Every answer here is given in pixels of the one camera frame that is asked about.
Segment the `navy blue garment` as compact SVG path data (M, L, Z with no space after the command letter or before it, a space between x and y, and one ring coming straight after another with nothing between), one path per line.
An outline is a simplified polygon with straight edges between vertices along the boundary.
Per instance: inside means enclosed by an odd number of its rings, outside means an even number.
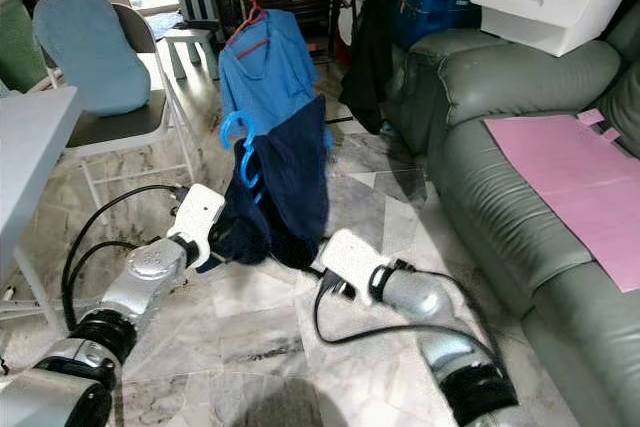
M233 144L227 204L209 234L225 261L283 266L319 275L314 262L329 215L323 95L269 130Z

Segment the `blue plastic hanger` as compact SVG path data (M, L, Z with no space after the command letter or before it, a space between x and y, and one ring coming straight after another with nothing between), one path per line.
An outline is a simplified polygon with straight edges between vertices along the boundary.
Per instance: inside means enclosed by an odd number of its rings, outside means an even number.
M261 183L260 172L252 172L251 165L253 162L253 156L255 156L255 145L253 140L257 136L257 130L255 122L251 119L246 111L236 110L225 116L225 119L221 121L219 127L219 139L221 145L227 148L228 151L232 149L233 143L230 142L230 136L232 136L233 130L236 129L236 125L242 126L242 133L244 134L242 139L242 147L244 151L239 154L239 180L242 181L244 186L253 194L253 202L259 203L262 194L259 191L259 184Z

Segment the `red hanger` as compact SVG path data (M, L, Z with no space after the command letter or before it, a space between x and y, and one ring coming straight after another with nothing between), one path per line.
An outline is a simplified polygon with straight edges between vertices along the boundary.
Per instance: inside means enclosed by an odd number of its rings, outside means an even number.
M250 26L255 25L257 23L261 23L268 19L268 10L265 7L261 6L261 3L257 0L247 0L250 2L250 12L244 17L244 21L241 25L238 26L236 30L233 31L232 37L228 40L228 44L234 44L237 42L237 39L241 37L243 33L246 33L246 30L250 28ZM244 57L252 55L256 49L260 49L261 47L266 46L266 44L270 43L270 35L266 35L266 37L262 38L260 42L253 44L251 47L246 47L241 49L241 51L236 52L237 60L243 60Z

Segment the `grey green leather sofa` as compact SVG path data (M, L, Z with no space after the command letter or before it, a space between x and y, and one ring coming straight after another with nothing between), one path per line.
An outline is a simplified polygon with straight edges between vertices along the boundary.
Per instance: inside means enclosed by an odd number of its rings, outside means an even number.
M426 35L381 112L425 158L445 215L581 427L640 427L640 287L609 279L503 156L489 119L598 110L640 159L640 1L556 57L477 29Z

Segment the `bright blue shirt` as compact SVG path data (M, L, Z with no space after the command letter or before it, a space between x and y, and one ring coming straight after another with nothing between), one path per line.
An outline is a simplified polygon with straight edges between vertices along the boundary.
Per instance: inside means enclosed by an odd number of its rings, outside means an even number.
M266 8L219 53L221 107L246 112L256 135L269 133L316 97L317 70L296 17Z

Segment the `white plastic folding table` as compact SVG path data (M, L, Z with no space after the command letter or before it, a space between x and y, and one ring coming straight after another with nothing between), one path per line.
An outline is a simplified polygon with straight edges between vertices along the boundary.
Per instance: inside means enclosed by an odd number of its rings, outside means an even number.
M76 94L76 87L63 87L0 99L0 280L19 271L35 294L32 307L1 305L19 317L44 314L58 336L67 332L65 322L38 279L35 262L20 247L20 238L81 115Z

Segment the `black hanging garment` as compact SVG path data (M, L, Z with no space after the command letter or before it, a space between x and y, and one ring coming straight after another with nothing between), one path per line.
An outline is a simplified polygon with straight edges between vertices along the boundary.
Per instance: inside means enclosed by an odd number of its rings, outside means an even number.
M384 124L381 103L387 101L393 78L392 2L365 0L355 43L349 48L349 70L342 80L339 102L367 133L379 134Z

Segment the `blue fabric cushion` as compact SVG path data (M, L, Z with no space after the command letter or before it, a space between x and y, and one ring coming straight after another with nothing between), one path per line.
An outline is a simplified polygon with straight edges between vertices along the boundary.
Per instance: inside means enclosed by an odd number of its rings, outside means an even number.
M40 0L33 12L40 47L96 116L140 110L150 97L150 75L125 38L109 0Z

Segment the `pink sheet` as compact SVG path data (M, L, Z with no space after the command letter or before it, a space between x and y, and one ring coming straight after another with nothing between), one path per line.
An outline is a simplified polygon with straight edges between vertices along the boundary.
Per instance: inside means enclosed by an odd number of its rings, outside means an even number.
M622 293L640 289L640 159L599 110L485 119L500 151Z

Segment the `green cabinet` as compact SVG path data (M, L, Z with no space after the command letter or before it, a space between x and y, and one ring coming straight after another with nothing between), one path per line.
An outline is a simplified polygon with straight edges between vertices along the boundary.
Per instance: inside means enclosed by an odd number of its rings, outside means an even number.
M32 21L20 0L0 3L0 78L10 90L28 92L49 75L36 46Z

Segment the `grey folding chair white frame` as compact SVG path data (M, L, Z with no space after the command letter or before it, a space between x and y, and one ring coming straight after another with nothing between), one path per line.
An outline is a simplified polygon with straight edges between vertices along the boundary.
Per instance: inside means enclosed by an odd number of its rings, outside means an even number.
M123 26L125 38L137 52L137 57L140 60L141 55L156 57L156 40L145 19L131 7L118 5L118 3L113 3L113 7ZM63 72L61 72L61 78L65 84L69 85L64 79ZM195 162L189 151L191 134L189 134L187 117L172 92L172 84L168 80L163 80L160 87L155 87L151 79L150 83L151 92L147 103L143 104L140 110L122 113L122 115L93 115L84 110L87 103L81 95L78 95L78 92L76 94L78 101L83 104L83 112L78 117L76 126L73 127L65 153L69 157L79 159L87 189L96 206L102 204L100 185L108 183L108 179L93 176L88 167L87 158L163 142L172 130L177 130L179 133L179 145L183 153L179 168L183 168L189 176L195 175Z

